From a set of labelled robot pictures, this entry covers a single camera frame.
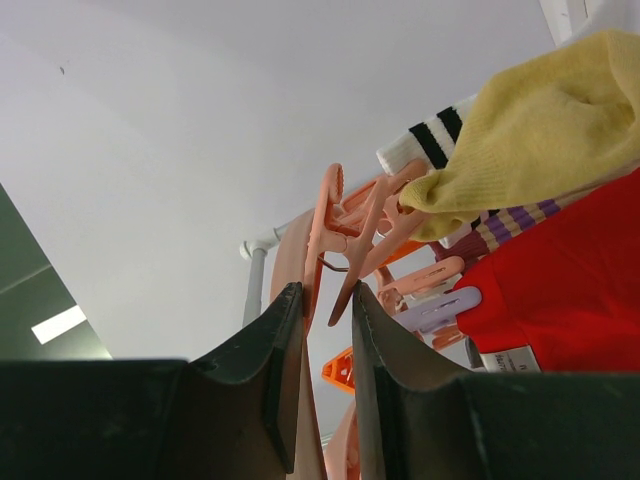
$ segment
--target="white ceiling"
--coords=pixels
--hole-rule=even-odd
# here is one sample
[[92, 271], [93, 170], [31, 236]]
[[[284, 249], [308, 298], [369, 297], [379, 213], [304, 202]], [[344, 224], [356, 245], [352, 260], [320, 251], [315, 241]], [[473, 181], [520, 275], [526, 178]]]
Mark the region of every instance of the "white ceiling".
[[[359, 185], [403, 129], [553, 47], [537, 0], [2, 0], [0, 33], [0, 181], [114, 357], [235, 333], [242, 240], [310, 208], [329, 163]], [[325, 326], [337, 280], [316, 374], [350, 344]], [[348, 397], [317, 388], [330, 431]]]

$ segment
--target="yellow sock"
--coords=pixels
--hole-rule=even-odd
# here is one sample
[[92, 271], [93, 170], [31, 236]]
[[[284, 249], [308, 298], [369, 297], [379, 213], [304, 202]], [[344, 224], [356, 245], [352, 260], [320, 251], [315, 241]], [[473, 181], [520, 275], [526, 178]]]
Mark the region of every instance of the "yellow sock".
[[558, 197], [640, 157], [640, 36], [610, 30], [495, 75], [443, 170], [400, 203], [435, 240], [482, 210]]

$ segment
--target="clothing label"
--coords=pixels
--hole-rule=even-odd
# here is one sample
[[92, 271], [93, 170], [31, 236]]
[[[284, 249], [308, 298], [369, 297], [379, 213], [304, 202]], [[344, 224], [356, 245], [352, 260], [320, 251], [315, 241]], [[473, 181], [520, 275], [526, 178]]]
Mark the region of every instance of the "clothing label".
[[504, 352], [481, 353], [480, 358], [487, 372], [539, 372], [531, 347], [512, 348]]

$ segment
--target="black stripe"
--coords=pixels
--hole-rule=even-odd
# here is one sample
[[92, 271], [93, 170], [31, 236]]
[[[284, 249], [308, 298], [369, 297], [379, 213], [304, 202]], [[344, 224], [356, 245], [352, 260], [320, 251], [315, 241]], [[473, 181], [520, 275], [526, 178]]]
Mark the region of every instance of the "black stripe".
[[411, 127], [409, 131], [416, 137], [416, 140], [418, 140], [418, 143], [436, 170], [442, 170], [447, 166], [449, 159], [440, 148], [440, 145], [438, 145], [429, 127], [424, 123], [419, 123], [415, 127]]
[[453, 139], [453, 142], [458, 141], [460, 130], [462, 130], [462, 120], [453, 107], [445, 108], [438, 114], [438, 118], [447, 129], [449, 135]]
[[482, 219], [480, 217], [476, 218], [473, 222], [471, 222], [471, 230], [475, 230], [478, 228], [478, 225], [482, 223]]

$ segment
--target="red cloth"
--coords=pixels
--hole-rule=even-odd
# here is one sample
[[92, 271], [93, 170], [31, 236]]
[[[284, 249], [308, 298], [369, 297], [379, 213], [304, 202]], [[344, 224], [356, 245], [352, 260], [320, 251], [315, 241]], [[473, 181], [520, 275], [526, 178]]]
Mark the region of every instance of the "red cloth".
[[640, 170], [483, 258], [455, 289], [481, 353], [530, 345], [543, 371], [640, 371]]

